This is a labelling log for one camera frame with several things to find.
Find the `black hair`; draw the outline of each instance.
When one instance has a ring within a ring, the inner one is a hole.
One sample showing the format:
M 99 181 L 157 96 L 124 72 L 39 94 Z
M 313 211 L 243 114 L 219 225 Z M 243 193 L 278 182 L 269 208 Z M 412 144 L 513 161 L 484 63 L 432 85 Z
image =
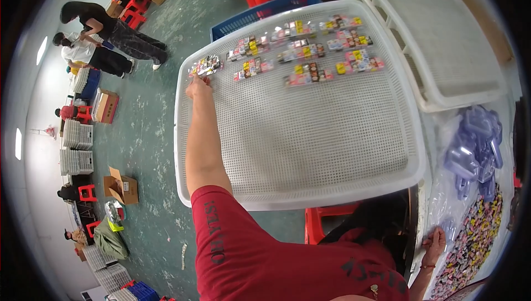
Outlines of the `black hair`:
M 62 32 L 56 33 L 55 36 L 54 36 L 54 39 L 52 39 L 51 42 L 55 46 L 71 46 L 72 45 L 72 42 L 69 41 L 65 37 L 64 33 L 62 33 Z
M 62 23 L 68 23 L 88 10 L 88 2 L 69 1 L 61 8 L 59 19 Z

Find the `green floor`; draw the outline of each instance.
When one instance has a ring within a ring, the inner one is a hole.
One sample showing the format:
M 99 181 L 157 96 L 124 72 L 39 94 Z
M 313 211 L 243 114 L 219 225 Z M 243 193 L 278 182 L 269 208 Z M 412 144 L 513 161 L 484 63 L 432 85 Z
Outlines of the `green floor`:
M 173 155 L 173 119 L 178 71 L 184 59 L 210 43 L 211 26 L 247 9 L 245 0 L 166 0 L 152 5 L 140 31 L 168 45 L 168 62 L 156 72 L 152 62 L 137 61 L 125 79 L 103 73 L 100 87 L 120 96 L 113 123 L 95 125 L 92 174 L 98 198 L 108 166 L 138 181 L 139 204 L 127 206 L 121 232 L 129 251 L 121 263 L 131 278 L 142 280 L 159 296 L 197 300 L 196 233 L 191 210 L 177 196 Z M 103 201 L 98 203 L 103 217 Z M 254 212 L 273 237 L 302 243 L 304 212 Z M 186 268 L 181 270 L 182 245 Z

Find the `white plastic tray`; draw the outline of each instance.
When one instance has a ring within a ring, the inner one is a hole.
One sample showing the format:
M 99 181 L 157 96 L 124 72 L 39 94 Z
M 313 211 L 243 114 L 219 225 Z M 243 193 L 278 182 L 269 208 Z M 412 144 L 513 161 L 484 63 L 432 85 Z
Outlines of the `white plastic tray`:
M 404 45 L 394 45 L 402 54 L 421 110 L 434 112 L 484 103 L 507 92 L 492 48 L 462 0 L 363 2 L 386 29 L 396 30 L 402 37 Z M 411 56 L 416 69 L 412 71 L 404 55 Z M 415 80 L 415 71 L 421 83 Z
M 284 12 L 251 24 L 187 58 L 179 72 L 174 154 L 177 191 L 190 206 L 184 157 L 192 101 L 185 95 L 188 69 L 206 55 L 225 56 L 238 39 L 257 37 L 296 19 L 323 21 L 330 15 L 359 16 L 371 36 L 371 56 L 385 62 L 380 72 L 335 75 L 335 81 L 285 87 L 282 78 L 295 61 L 271 72 L 233 81 L 243 62 L 225 62 L 211 76 L 222 140 L 223 163 L 235 198 L 249 211 L 301 209 L 348 203 L 416 184 L 425 169 L 420 119 L 404 69 L 389 38 L 367 5 L 340 0 Z M 333 35 L 319 35 L 325 43 Z M 314 59 L 334 69 L 345 54 Z M 273 60 L 281 49 L 262 54 Z

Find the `hand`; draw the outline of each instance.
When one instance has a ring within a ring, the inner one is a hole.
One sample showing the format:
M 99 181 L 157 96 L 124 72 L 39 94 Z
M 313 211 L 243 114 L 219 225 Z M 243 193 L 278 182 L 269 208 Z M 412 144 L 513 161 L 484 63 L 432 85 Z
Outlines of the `hand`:
M 186 88 L 186 95 L 191 99 L 197 94 L 209 93 L 212 94 L 212 88 L 210 87 L 210 79 L 208 77 L 200 78 L 199 75 L 195 74 L 194 79 Z
M 435 265 L 446 247 L 446 235 L 439 226 L 435 227 L 433 233 L 428 235 L 428 239 L 422 241 L 422 248 L 426 249 L 426 254 L 422 258 L 422 265 Z

